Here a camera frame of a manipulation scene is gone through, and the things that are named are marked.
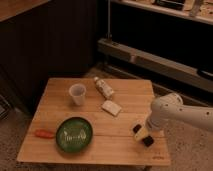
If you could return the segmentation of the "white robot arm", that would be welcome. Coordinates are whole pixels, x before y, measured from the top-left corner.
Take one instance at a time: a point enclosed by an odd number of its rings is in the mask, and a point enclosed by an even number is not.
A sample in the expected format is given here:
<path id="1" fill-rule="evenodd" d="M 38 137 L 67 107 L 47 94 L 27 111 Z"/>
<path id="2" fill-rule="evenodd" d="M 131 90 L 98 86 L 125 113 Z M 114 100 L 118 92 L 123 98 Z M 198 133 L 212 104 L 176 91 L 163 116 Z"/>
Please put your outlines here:
<path id="1" fill-rule="evenodd" d="M 138 123 L 132 128 L 136 141 L 145 141 L 153 131 L 162 130 L 168 119 L 213 131 L 213 108 L 185 105 L 177 93 L 155 98 L 150 109 L 151 113 L 145 123 Z"/>

